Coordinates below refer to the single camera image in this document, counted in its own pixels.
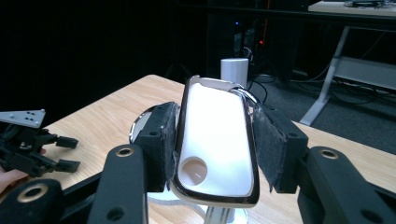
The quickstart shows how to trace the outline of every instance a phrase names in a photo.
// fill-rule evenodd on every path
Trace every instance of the black cable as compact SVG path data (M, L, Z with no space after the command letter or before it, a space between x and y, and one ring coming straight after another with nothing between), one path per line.
M264 96L264 99L262 100L262 104L265 104L265 101L267 100L267 97L268 97L268 90L267 90L267 89L264 87L264 85L262 85L260 82L257 82L257 81L255 81L255 80L250 80L249 87L247 88L248 91L250 91L250 89L251 89L253 83L258 84L258 85L261 86L262 89L265 91L265 96Z

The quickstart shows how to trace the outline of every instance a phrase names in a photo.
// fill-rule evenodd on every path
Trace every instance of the white cylinder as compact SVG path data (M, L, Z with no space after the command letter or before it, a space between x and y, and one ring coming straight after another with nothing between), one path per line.
M221 60L221 79L236 82L247 87L248 82L248 59L231 58Z

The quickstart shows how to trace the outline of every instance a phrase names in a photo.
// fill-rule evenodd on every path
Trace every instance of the table surface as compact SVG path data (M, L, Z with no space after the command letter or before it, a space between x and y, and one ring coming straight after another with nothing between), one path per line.
M87 105L47 128L51 133L78 139L76 149L46 146L46 156L81 161L73 174L50 173L66 189L102 171L107 152L127 144L134 120L147 108L166 102L181 103L184 85L149 75ZM396 191L396 156L296 123L309 137L308 145L325 146L346 154L367 181ZM258 204L247 210L249 223L302 223L297 194L270 193L260 173L261 196ZM149 203L149 223L203 223L204 220L188 206Z
M391 16L391 17L396 16L396 7L390 7L390 8L345 7L344 2L320 1L309 6L308 11L346 13L346 14L370 15L370 16Z

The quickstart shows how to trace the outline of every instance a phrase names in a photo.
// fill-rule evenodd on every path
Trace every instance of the table leg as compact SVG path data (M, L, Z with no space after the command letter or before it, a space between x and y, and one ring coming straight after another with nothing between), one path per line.
M338 41L337 49L335 50L334 55L332 56L332 61L330 63L329 71L327 72L326 78L324 80L322 89L320 91L319 98L315 101L315 103L309 108L309 110L305 113L303 118L300 120L300 123L305 124L307 126L311 126L312 122L318 116L320 111L323 109L323 106L327 104L329 101L329 88L332 84L332 78L334 77L335 71L337 70L337 66L339 63L339 59L344 47L344 44L347 39L347 34L349 32L349 26L344 28L343 33L341 34L340 40Z

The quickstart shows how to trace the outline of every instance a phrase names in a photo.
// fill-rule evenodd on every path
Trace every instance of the circular hole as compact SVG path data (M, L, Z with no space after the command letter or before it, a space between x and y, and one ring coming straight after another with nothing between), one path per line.
M321 155L322 155L323 157L325 157L325 158L327 158L327 159L332 159L332 160L338 159L338 154L335 153L335 152L333 152L333 151L330 151L330 150L327 150L327 149L322 149L322 150L320 151L320 153L321 153Z
M26 197L34 197L35 195L37 195L40 192L41 192L41 189L30 189L29 191L27 191L25 193L25 196Z
M117 221L122 219L124 216L124 211L121 207L115 207L112 208L108 213L107 213L107 219L110 221Z
M122 148L122 149L117 151L117 156L119 156L119 157L127 157L127 156L130 156L132 154L134 154L134 149L133 148L128 148L128 147Z
M18 201L20 203L29 203L34 200L41 198L47 193L49 187L45 184L35 184L27 189L24 189L20 195L18 195Z
M201 184L205 180L206 175L206 164L198 158L193 158L183 164L178 176L183 184L195 186Z
M361 214L368 220L374 222L374 223L382 223L383 220L381 216L379 216L377 213L372 212L370 210L363 209L361 210Z

